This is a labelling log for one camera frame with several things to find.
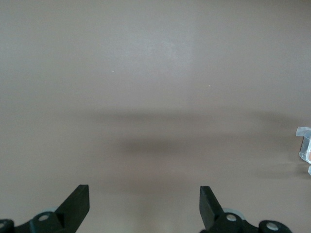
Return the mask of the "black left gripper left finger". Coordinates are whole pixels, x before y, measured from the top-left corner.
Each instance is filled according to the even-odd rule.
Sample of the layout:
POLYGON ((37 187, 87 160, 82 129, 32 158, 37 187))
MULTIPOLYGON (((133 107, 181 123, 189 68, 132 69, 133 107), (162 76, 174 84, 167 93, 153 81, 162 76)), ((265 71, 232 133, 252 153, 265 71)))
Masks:
POLYGON ((0 220, 2 233, 75 233, 89 212, 89 186, 81 184, 54 211, 37 214, 15 226, 11 219, 0 220))

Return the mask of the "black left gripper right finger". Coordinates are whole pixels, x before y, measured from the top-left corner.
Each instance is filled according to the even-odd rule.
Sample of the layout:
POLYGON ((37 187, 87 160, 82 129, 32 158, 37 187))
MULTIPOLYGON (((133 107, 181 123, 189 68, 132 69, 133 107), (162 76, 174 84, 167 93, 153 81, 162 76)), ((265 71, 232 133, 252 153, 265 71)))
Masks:
POLYGON ((209 186, 200 187, 200 215, 204 224, 203 233, 290 233, 284 224, 262 220, 258 226, 251 225, 244 215, 230 208, 223 208, 209 186))

